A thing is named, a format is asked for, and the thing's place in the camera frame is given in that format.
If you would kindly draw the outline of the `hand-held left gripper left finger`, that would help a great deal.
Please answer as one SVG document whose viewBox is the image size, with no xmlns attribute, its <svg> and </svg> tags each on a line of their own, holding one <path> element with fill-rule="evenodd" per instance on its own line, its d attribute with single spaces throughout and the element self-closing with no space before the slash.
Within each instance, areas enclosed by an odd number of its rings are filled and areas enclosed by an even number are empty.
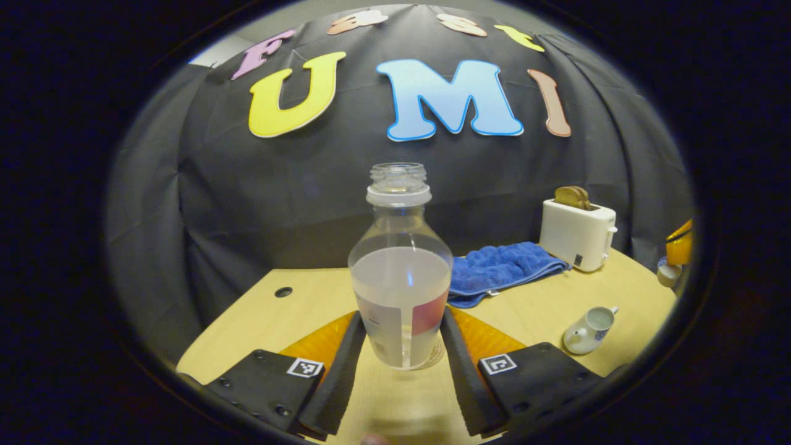
<svg viewBox="0 0 791 445">
<path fill-rule="evenodd" d="M 366 338 L 351 311 L 280 352 L 254 349 L 205 385 L 255 422 L 292 436 L 336 436 Z"/>
</svg>

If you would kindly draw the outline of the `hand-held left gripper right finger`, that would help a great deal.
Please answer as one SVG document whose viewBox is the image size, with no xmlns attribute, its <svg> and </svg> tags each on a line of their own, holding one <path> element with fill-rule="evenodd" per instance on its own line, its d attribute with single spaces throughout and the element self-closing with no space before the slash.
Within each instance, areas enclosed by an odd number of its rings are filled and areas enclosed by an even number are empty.
<svg viewBox="0 0 791 445">
<path fill-rule="evenodd" d="M 529 436 L 606 382 L 550 342 L 525 345 L 454 307 L 440 330 L 471 436 Z"/>
</svg>

